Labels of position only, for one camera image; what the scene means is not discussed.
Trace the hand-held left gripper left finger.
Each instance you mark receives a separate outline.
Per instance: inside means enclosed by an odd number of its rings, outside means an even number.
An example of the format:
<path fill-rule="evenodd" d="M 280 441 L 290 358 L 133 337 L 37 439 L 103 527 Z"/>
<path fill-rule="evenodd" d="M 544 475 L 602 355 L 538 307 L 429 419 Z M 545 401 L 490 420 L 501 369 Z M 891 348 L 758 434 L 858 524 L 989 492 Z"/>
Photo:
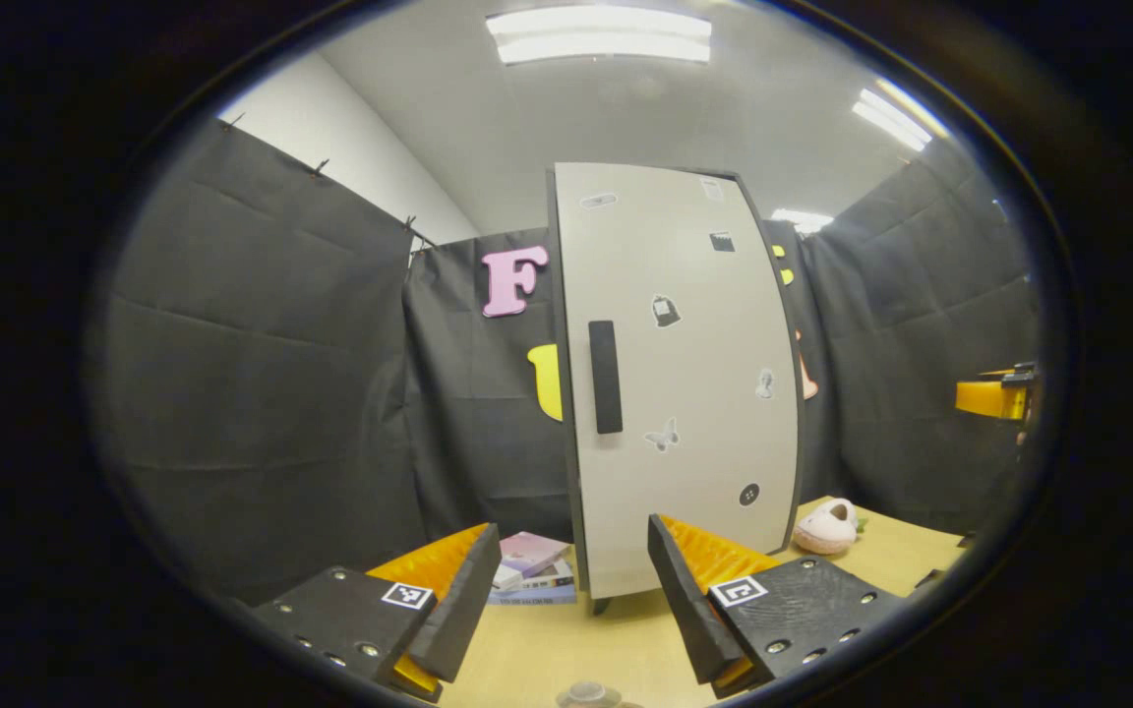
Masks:
<path fill-rule="evenodd" d="M 378 568 L 325 568 L 255 608 L 270 632 L 347 677 L 438 702 L 454 682 L 499 572 L 482 523 Z"/>

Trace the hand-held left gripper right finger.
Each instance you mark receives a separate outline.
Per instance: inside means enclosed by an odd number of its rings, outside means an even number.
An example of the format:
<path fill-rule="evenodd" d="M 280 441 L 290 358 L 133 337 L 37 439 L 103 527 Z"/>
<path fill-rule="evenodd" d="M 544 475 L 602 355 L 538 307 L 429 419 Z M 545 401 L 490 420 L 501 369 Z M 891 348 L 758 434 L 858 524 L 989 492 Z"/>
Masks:
<path fill-rule="evenodd" d="M 778 561 L 657 512 L 649 560 L 695 677 L 718 699 L 792 684 L 905 605 L 829 558 Z"/>

